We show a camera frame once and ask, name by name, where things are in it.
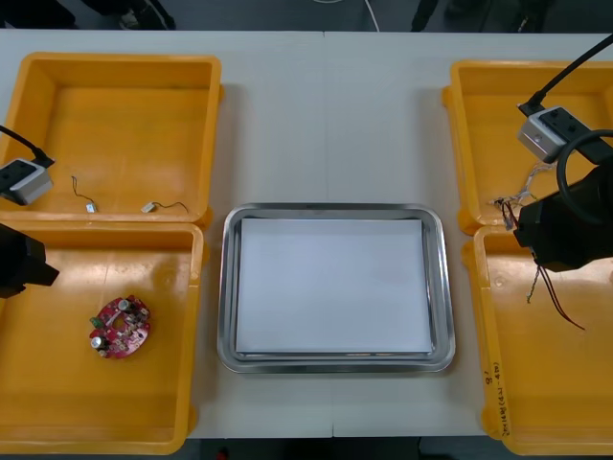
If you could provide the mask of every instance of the white table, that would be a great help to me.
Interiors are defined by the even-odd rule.
[[[478,347],[441,89],[465,58],[572,59],[595,35],[0,31],[0,113],[33,51],[213,54],[217,130],[192,437],[482,434]],[[613,50],[599,59],[612,59]],[[244,376],[216,356],[221,225],[257,201],[404,202],[443,220],[457,354],[435,375]]]

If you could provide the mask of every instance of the metal tray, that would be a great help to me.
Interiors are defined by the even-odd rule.
[[[430,351],[240,352],[237,347],[238,293],[241,233],[245,219],[419,220]],[[217,352],[228,369],[240,373],[441,371],[455,354],[441,220],[427,208],[402,204],[266,203],[236,208],[226,219],[223,235]]]

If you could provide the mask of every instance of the yellow tray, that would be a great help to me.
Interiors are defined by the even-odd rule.
[[[171,453],[190,410],[206,246],[188,223],[34,222],[60,273],[0,302],[0,452]],[[151,334],[125,359],[91,349],[89,318],[134,294]]]
[[[483,227],[463,250],[486,395],[484,430],[518,454],[613,454],[613,260],[550,273],[566,313],[512,233]]]
[[[562,70],[568,62],[461,61],[451,69],[443,91],[455,152],[462,209],[458,222],[473,235],[482,225],[502,225],[498,209],[488,204],[517,194],[537,158],[516,139],[526,118],[517,105]],[[563,105],[593,129],[613,125],[613,63],[588,62],[562,81],[545,105]],[[568,164],[568,181],[583,178],[593,165],[581,155]],[[554,171],[536,176],[531,192],[544,197],[557,191]]]
[[[205,226],[221,64],[215,57],[35,53],[24,59],[6,126],[56,159],[53,189],[0,221],[185,221]],[[0,164],[32,153],[8,136]],[[99,208],[87,214],[91,197]],[[143,214],[148,202],[181,206]]]

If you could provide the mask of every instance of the white sheet of paper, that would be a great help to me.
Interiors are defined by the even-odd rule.
[[[242,221],[237,350],[430,352],[420,220]]]

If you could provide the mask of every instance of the circuit board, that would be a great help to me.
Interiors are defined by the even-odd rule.
[[[106,304],[90,319],[94,331],[90,343],[101,357],[121,359],[136,352],[147,340],[150,311],[133,295]]]

